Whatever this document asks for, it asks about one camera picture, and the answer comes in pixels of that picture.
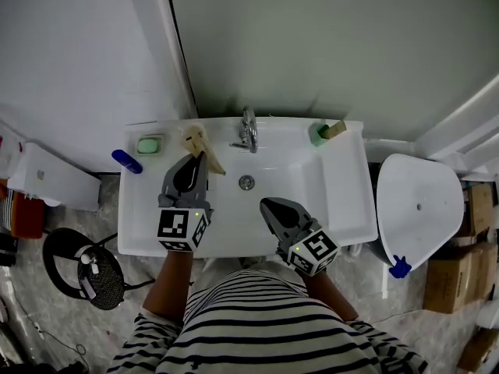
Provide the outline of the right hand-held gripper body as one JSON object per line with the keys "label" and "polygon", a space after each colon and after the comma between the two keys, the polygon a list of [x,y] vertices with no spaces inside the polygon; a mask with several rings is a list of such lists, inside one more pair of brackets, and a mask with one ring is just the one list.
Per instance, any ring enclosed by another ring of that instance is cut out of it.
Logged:
{"label": "right hand-held gripper body", "polygon": [[277,254],[294,269],[313,277],[325,270],[336,257],[339,245],[315,218],[297,222],[292,227],[277,224]]}

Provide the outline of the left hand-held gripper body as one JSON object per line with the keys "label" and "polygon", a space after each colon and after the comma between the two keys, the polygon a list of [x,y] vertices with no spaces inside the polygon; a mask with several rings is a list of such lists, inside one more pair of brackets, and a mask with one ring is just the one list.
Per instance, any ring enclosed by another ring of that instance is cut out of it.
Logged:
{"label": "left hand-held gripper body", "polygon": [[214,210],[204,199],[158,197],[157,240],[169,252],[195,252],[211,224]]}

